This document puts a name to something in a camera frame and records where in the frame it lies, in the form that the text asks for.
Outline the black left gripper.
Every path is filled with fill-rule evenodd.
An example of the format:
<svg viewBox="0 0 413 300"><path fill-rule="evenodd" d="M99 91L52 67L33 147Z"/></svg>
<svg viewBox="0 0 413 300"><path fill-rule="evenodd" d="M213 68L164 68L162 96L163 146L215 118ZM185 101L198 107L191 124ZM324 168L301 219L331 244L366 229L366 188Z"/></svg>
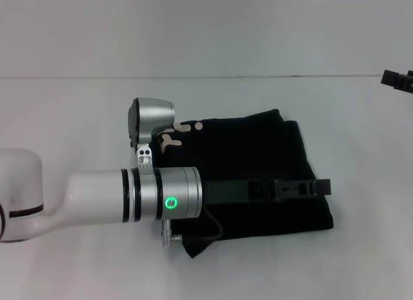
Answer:
<svg viewBox="0 0 413 300"><path fill-rule="evenodd" d="M206 204L259 204L331 195L330 179L203 181L202 188Z"/></svg>

